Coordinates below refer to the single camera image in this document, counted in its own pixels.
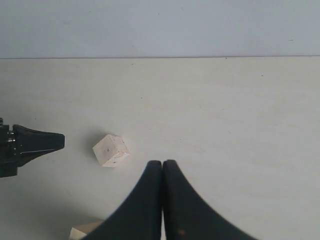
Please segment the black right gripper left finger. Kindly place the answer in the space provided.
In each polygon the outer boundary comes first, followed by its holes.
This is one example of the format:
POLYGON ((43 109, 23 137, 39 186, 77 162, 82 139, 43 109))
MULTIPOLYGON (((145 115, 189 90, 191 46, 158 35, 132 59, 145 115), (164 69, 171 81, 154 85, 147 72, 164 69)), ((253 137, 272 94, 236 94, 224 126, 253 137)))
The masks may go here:
POLYGON ((159 240, 162 230, 162 163, 147 163, 137 184, 118 207, 85 240, 159 240))

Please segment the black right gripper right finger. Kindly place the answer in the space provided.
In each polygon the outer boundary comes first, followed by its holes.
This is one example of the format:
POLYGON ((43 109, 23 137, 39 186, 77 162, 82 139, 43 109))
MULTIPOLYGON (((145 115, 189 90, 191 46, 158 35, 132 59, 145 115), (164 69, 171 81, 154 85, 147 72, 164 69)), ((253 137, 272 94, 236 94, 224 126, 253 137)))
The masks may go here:
POLYGON ((162 167, 165 236, 168 240, 253 240, 213 210, 194 190, 175 160, 162 167))

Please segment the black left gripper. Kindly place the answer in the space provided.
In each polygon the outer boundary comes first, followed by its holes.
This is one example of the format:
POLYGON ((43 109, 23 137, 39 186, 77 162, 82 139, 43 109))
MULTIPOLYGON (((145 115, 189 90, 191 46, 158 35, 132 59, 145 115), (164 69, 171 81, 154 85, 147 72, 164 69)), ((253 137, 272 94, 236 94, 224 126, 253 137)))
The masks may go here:
POLYGON ((4 124, 1 117, 0 177, 16 176, 18 168, 64 147, 65 136, 61 133, 34 130, 17 124, 11 129, 10 125, 4 124))

